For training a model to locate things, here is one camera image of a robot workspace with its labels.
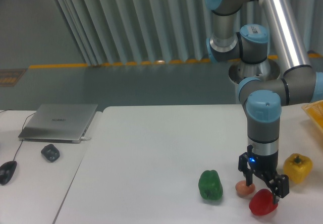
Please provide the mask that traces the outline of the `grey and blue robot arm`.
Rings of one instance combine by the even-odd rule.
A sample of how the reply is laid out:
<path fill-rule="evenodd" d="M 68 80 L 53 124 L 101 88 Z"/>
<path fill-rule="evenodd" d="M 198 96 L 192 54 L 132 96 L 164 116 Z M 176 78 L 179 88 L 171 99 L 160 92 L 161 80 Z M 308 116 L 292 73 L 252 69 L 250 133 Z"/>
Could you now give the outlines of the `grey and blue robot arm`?
<path fill-rule="evenodd" d="M 257 24 L 235 32 L 236 13 L 256 1 L 264 10 L 268 28 Z M 289 0 L 205 0 L 213 13 L 213 32 L 206 40 L 212 62 L 239 58 L 246 65 L 267 61 L 267 43 L 274 41 L 279 58 L 279 76 L 264 80 L 255 72 L 241 73 L 237 97 L 247 117 L 247 151 L 239 157 L 238 169 L 252 184 L 265 182 L 273 203 L 289 193 L 289 179 L 277 173 L 282 107 L 322 99 L 322 73 L 313 70 Z"/>

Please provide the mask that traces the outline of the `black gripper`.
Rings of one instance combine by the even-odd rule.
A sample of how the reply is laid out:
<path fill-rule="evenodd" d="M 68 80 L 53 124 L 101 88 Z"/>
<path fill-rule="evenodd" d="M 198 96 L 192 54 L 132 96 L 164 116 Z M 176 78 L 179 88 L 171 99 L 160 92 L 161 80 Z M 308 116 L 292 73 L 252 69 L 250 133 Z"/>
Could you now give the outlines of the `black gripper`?
<path fill-rule="evenodd" d="M 277 173 L 278 151 L 271 155 L 259 155 L 253 149 L 252 145 L 248 145 L 247 151 L 239 156 L 238 170 L 243 173 L 248 187 L 253 183 L 253 175 L 262 179 L 272 193 L 273 204 L 278 204 L 289 194 L 289 177 Z"/>

